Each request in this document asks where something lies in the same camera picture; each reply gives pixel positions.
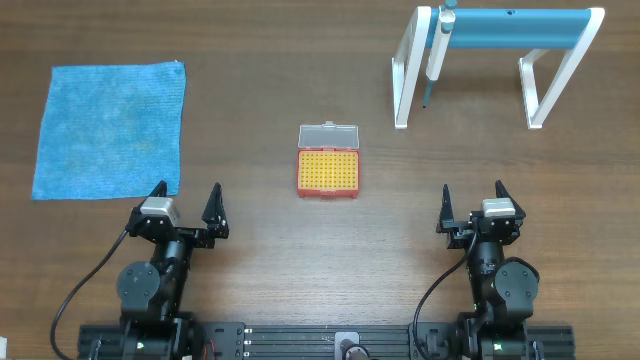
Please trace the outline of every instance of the blue cloth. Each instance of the blue cloth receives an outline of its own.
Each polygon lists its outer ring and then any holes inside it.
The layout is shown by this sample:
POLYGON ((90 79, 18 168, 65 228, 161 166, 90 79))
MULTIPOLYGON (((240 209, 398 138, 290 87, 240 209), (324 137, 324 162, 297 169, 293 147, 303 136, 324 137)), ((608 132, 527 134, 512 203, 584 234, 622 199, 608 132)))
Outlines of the blue cloth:
POLYGON ((185 85, 180 62, 54 67, 31 198, 177 194, 185 85))

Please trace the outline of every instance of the white leg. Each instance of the white leg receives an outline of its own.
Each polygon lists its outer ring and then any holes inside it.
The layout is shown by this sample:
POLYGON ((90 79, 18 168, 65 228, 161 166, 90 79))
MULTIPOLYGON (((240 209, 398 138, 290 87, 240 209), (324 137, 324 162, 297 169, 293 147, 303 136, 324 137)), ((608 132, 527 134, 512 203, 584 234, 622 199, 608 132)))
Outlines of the white leg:
POLYGON ((396 56, 391 59, 393 77, 393 117, 396 129, 406 129, 420 63, 427 43, 431 7, 419 6, 413 12, 396 56))
POLYGON ((560 68, 549 86, 547 94, 538 105, 538 95, 536 94, 535 79, 533 76, 533 63, 545 54, 545 50, 533 50, 518 62, 520 67, 520 78, 522 81, 522 94, 524 98, 525 111, 527 114, 527 125, 529 129, 540 129, 551 108, 567 85, 571 75, 578 67, 580 60, 589 49, 589 45, 596 36, 602 19, 604 9, 591 8, 591 19, 580 35, 576 46, 567 51, 560 63, 560 68))

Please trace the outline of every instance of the wooden tabletop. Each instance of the wooden tabletop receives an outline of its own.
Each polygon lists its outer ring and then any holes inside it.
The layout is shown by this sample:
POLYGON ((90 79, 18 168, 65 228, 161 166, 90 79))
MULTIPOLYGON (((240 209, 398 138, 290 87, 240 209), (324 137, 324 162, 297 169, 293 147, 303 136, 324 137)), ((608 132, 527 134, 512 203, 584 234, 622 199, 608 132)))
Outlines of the wooden tabletop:
MULTIPOLYGON (((638 357, 640 2, 604 1, 604 24, 542 130, 527 130, 523 51, 447 53, 431 104, 421 75, 409 128, 394 130, 391 57, 416 1, 7 0, 0 4, 0 335, 13 358, 52 358, 51 320, 140 199, 30 200, 53 66, 183 61, 183 224, 222 184, 231 235, 196 251, 183 310, 203 321, 406 324, 461 256, 435 233, 443 184, 464 218, 501 179, 527 212, 507 247, 540 272, 532 323, 575 327, 580 359, 638 357), (300 199, 300 124, 360 129, 356 200, 300 199)), ((539 1, 586 8, 593 1, 539 1)), ((529 1, 470 6, 530 7, 529 1)), ((538 87, 561 54, 536 65, 538 87)), ((151 256, 126 239, 73 299, 58 341, 113 323, 121 269, 151 256)), ((464 271, 422 319, 472 309, 464 271)))

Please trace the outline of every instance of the clear plastic lid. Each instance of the clear plastic lid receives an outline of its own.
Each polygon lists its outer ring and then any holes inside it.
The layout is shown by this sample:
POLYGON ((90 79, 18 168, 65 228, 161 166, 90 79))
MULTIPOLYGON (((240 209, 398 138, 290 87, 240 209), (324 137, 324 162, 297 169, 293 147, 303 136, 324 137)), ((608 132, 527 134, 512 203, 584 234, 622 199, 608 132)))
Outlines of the clear plastic lid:
POLYGON ((332 121, 323 125, 300 125, 300 149, 357 149, 359 146, 358 127, 355 125, 336 125, 332 121))

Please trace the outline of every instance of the blue bar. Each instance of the blue bar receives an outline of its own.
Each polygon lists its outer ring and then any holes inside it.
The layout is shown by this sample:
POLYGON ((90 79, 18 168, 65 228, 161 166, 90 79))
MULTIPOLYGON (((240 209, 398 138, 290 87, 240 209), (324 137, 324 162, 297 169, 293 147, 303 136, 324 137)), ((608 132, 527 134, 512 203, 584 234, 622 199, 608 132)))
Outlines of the blue bar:
MULTIPOLYGON (((431 10, 427 48, 438 23, 431 10)), ((456 9, 449 48, 572 49, 591 18, 590 9, 456 9)))

